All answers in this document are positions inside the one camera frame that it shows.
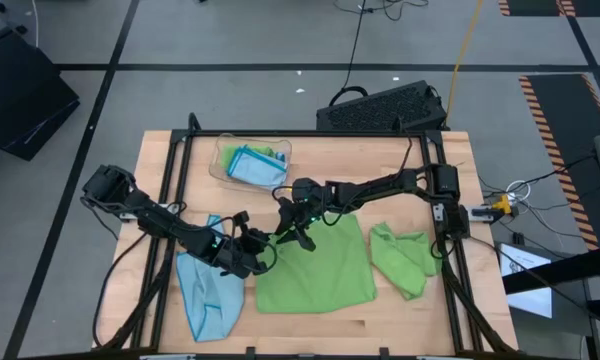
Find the clear plastic bin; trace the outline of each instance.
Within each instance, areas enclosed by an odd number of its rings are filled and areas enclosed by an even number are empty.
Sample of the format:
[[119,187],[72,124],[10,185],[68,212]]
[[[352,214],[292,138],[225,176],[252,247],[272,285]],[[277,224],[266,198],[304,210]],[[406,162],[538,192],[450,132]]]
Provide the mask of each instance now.
[[234,190],[271,191],[272,186],[277,186],[277,184],[249,184],[238,179],[234,179],[227,174],[227,160],[230,160],[230,157],[226,156],[226,154],[223,154],[223,152],[230,151],[227,149],[238,148],[243,145],[247,145],[252,148],[269,147],[275,153],[284,154],[284,162],[287,164],[287,176],[284,183],[280,185],[286,185],[287,181],[289,180],[289,171],[291,170],[291,142],[288,140],[266,141],[240,138],[231,134],[222,134],[218,136],[218,140],[216,141],[213,157],[211,159],[211,163],[209,164],[209,175],[220,180],[222,186]]

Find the light green towel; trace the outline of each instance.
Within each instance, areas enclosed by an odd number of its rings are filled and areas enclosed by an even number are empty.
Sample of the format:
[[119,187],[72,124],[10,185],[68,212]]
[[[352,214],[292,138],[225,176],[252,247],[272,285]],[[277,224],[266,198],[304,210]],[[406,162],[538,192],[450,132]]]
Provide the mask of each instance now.
[[386,223],[371,228],[371,261],[400,290],[405,299],[422,295],[427,276],[440,272],[431,256],[427,233],[394,235]]
[[[229,169],[229,164],[231,164],[231,159],[233,159],[233,154],[236,153],[236,150],[242,145],[226,145],[222,148],[222,152],[220,153],[220,166],[223,169]],[[268,146],[251,146],[247,145],[247,148],[260,153],[262,155],[270,156],[272,158],[276,157],[276,153],[272,148]]]
[[[333,222],[335,215],[327,214]],[[297,241],[277,245],[278,262],[256,277],[256,303],[263,313],[323,313],[375,299],[371,264],[355,215],[343,215],[335,226],[313,223],[307,234],[313,252]],[[270,241],[275,244],[276,237]],[[273,251],[259,257],[268,265]]]

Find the wooden tabletop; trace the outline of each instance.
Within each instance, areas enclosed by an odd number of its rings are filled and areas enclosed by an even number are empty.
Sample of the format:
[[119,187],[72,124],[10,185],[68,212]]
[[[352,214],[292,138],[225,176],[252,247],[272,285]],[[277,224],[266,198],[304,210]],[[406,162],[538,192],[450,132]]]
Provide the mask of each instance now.
[[[135,169],[139,188],[156,201],[169,138],[169,131],[146,132]],[[457,166],[460,174],[461,203],[481,204],[482,193],[467,133],[445,132],[443,139],[447,163]],[[319,183],[325,180],[364,182],[394,173],[408,145],[405,138],[291,137],[288,140],[293,145],[290,180],[311,177]],[[269,193],[227,189],[226,185],[209,175],[215,141],[214,137],[194,138],[184,196],[188,208],[182,218],[205,224],[211,213],[230,216],[247,210],[251,218],[250,227],[273,231],[279,220],[278,206]],[[430,146],[430,153],[435,159],[433,146]],[[179,154],[176,156],[169,201],[174,200],[180,168]],[[420,146],[414,140],[406,166],[421,165]],[[366,241],[369,229],[383,221],[395,233],[429,231],[429,238],[435,238],[430,205],[413,195],[397,195],[371,202],[355,214]],[[486,224],[472,223],[471,233],[478,239],[492,242],[491,231]],[[124,224],[115,257],[140,235],[135,223]],[[464,246],[476,305],[503,340],[517,348],[495,253],[487,246],[470,240],[465,241]],[[147,239],[120,262],[109,280],[98,326],[103,341],[111,338],[137,303],[148,248]],[[162,254],[158,255],[158,259],[162,259]],[[185,316],[174,261],[159,350],[244,353],[246,347],[255,346],[256,352],[261,354],[377,355],[380,347],[388,347],[392,355],[454,354],[440,276],[428,278],[423,296],[411,301],[405,301],[375,267],[373,276],[378,290],[374,301],[326,314],[259,313],[255,304],[255,279],[251,276],[246,281],[242,313],[230,336],[221,341],[196,343]],[[470,348],[466,312],[459,302],[458,309],[464,346]],[[154,308],[151,306],[147,312],[143,345],[149,343],[153,317]]]

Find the folded blue cloth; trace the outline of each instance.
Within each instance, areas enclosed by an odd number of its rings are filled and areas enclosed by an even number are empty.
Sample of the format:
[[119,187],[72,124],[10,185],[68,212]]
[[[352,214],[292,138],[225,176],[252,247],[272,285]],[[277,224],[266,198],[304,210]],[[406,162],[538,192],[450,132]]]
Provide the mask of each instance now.
[[[210,215],[207,225],[218,220],[220,216]],[[213,228],[223,232],[222,224]],[[220,276],[222,269],[185,252],[177,255],[176,270],[193,339],[199,342],[226,338],[242,310],[244,280],[233,274]]]
[[241,146],[231,159],[227,175],[271,190],[287,179],[287,164],[284,155],[280,155],[281,160],[255,152],[246,145]]

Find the white paper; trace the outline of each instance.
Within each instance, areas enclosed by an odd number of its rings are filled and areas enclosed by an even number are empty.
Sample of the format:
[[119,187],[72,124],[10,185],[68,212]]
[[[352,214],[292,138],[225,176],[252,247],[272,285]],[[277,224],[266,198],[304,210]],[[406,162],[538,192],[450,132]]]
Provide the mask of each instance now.
[[[551,260],[530,254],[512,246],[502,244],[500,251],[511,256],[511,258],[520,263],[527,269],[533,269],[536,266],[551,263]],[[500,255],[500,272],[502,276],[524,271],[517,264],[513,263],[506,256]],[[525,291],[517,294],[507,295],[509,306],[516,309],[528,311],[533,314],[551,318],[551,289],[542,288],[537,290]]]

